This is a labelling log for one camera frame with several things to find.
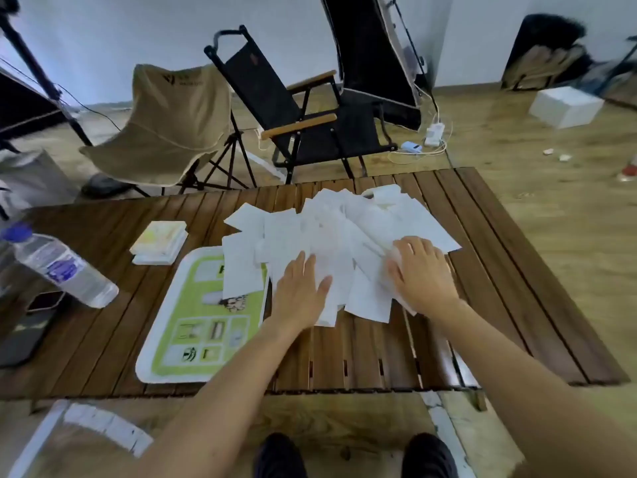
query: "blue bottle cap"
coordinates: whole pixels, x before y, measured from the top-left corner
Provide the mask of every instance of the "blue bottle cap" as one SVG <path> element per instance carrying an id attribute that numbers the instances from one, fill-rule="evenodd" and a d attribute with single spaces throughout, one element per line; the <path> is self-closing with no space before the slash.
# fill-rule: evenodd
<path id="1" fill-rule="evenodd" d="M 26 223 L 15 223 L 9 226 L 9 228 L 5 228 L 2 234 L 0 234 L 3 240 L 10 241 L 11 243 L 27 241 L 31 235 L 33 235 L 33 231 Z"/>

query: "person's left hand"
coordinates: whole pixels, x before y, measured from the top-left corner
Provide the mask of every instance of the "person's left hand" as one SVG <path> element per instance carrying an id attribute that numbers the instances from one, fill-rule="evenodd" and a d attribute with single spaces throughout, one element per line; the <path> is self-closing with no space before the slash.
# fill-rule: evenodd
<path id="1" fill-rule="evenodd" d="M 296 260 L 288 264 L 276 286 L 269 319 L 276 319 L 297 333 L 316 324 L 325 307 L 332 277 L 325 277 L 317 289 L 314 281 L 315 263 L 315 255 L 310 255 L 305 261 L 305 252 L 301 252 Z"/>

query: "green and white tray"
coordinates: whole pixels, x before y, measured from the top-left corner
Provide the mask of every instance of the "green and white tray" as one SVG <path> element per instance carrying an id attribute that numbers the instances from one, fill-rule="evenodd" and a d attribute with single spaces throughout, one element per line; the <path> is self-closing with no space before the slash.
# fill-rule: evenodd
<path id="1" fill-rule="evenodd" d="M 206 382 L 215 375 L 261 325 L 267 296 L 267 269 L 262 267 L 266 290 L 222 301 L 222 248 L 187 254 L 139 353 L 139 380 Z"/>

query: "wooden armrest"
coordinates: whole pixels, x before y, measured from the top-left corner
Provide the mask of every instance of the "wooden armrest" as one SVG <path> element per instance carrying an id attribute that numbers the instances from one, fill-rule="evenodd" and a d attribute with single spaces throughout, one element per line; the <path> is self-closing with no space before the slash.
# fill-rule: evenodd
<path id="1" fill-rule="evenodd" d="M 294 122 L 292 124 L 282 125 L 280 127 L 264 130 L 261 133 L 261 140 L 265 141 L 266 139 L 271 139 L 272 137 L 280 136 L 281 134 L 296 132 L 297 130 L 313 127 L 315 125 L 325 124 L 327 122 L 334 122 L 335 120 L 336 114 L 334 113 L 312 117 L 311 119 L 299 120 L 298 122 Z"/>
<path id="2" fill-rule="evenodd" d="M 336 71 L 335 70 L 330 70 L 330 72 L 325 72 L 324 74 L 319 74 L 319 75 L 316 75 L 314 77 L 310 77 L 309 79 L 301 80 L 300 82 L 293 83 L 292 85 L 288 85 L 286 87 L 286 89 L 294 90 L 296 88 L 304 87 L 305 85 L 309 85 L 311 83 L 318 82 L 319 80 L 329 79 L 330 77 L 333 77 L 335 75 L 336 75 Z"/>

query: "hand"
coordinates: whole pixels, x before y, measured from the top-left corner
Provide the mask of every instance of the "hand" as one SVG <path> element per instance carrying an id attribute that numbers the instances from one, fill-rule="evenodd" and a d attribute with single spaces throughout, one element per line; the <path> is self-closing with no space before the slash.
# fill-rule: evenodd
<path id="1" fill-rule="evenodd" d="M 434 317 L 459 300 L 443 253 L 429 240 L 405 236 L 395 240 L 402 265 L 387 259 L 387 270 L 398 293 L 416 312 Z"/>
<path id="2" fill-rule="evenodd" d="M 292 260 L 285 268 L 272 299 L 270 319 L 277 319 L 281 325 L 295 330 L 297 334 L 316 324 L 332 285 L 332 277 L 325 277 L 317 289 L 314 281 L 316 260 L 315 255 L 310 255 L 305 261 L 305 252 L 299 253 L 296 260 Z"/>

